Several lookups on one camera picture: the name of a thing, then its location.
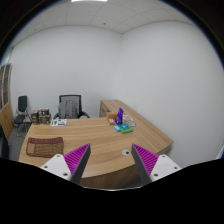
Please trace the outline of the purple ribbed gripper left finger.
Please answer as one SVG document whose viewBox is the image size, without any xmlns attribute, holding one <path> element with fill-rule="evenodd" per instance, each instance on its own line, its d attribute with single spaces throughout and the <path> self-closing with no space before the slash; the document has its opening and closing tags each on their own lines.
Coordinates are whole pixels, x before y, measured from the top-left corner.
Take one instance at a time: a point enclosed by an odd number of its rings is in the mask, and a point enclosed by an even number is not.
<svg viewBox="0 0 224 224">
<path fill-rule="evenodd" d="M 79 185 L 90 154 L 90 145 L 86 144 L 65 155 L 54 155 L 41 168 Z"/>
</svg>

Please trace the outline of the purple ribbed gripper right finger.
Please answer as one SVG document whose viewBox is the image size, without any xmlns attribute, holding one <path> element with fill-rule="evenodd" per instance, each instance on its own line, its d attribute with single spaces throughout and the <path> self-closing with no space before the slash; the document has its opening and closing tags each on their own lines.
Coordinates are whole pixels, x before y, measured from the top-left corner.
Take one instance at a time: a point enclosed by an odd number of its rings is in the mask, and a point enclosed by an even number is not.
<svg viewBox="0 0 224 224">
<path fill-rule="evenodd" d="M 157 155 L 136 144 L 132 145 L 131 153 L 143 185 L 180 170 L 180 167 L 165 154 Z"/>
</svg>

